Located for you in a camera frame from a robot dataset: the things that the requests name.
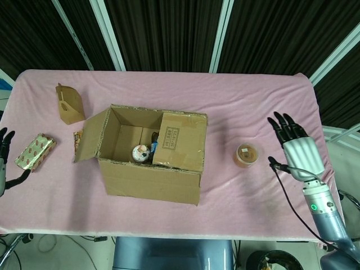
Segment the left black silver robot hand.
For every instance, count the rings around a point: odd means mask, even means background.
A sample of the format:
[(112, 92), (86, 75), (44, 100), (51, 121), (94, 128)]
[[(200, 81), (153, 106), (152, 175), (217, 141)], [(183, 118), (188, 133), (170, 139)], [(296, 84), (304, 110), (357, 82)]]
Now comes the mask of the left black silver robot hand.
[(1, 129), (1, 196), (3, 196), (5, 190), (9, 190), (23, 183), (28, 178), (31, 172), (30, 169), (26, 169), (18, 178), (6, 181), (6, 167), (8, 162), (8, 155), (10, 152), (11, 140), (14, 135), (14, 130), (7, 132), (6, 127)]

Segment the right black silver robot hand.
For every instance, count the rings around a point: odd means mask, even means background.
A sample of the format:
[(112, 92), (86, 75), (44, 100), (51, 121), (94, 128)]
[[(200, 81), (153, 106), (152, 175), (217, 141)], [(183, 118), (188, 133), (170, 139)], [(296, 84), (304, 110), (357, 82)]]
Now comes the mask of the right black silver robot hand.
[(280, 170), (291, 174), (299, 182), (322, 181), (325, 167), (315, 140), (288, 114), (274, 112), (267, 118), (280, 143), (286, 163), (269, 156), (269, 166), (274, 172)]

